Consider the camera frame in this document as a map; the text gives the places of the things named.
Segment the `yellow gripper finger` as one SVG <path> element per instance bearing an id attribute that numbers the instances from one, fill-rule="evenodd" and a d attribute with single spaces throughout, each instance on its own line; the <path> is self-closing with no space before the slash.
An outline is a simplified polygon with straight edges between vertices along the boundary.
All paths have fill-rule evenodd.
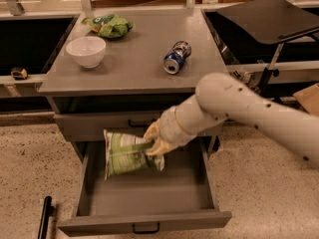
<path id="1" fill-rule="evenodd" d="M 160 121 L 154 121 L 144 134 L 144 139 L 156 140 L 160 135 Z"/>
<path id="2" fill-rule="evenodd" d="M 167 142 L 161 138 L 157 138 L 151 148 L 146 150 L 146 155 L 156 156 L 164 155 L 178 148 L 177 144 Z"/>

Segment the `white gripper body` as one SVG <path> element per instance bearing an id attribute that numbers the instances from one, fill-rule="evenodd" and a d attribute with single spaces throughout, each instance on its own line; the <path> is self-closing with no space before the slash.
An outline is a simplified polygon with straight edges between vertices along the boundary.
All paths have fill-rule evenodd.
<path id="1" fill-rule="evenodd" d="M 185 146 L 194 138 L 195 134 L 186 132 L 176 118 L 176 106 L 164 111 L 159 118 L 160 138 L 175 146 Z"/>

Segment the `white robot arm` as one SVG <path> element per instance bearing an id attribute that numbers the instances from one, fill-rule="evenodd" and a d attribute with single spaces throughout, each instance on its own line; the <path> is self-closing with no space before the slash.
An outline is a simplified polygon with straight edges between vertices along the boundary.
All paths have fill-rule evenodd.
<path id="1" fill-rule="evenodd" d="M 231 119 L 250 125 L 313 167 L 319 167 L 319 118 L 262 98 L 224 73 L 204 76 L 195 94 L 164 111 L 144 138 L 148 155 L 163 155 L 187 145 L 201 132 Z"/>

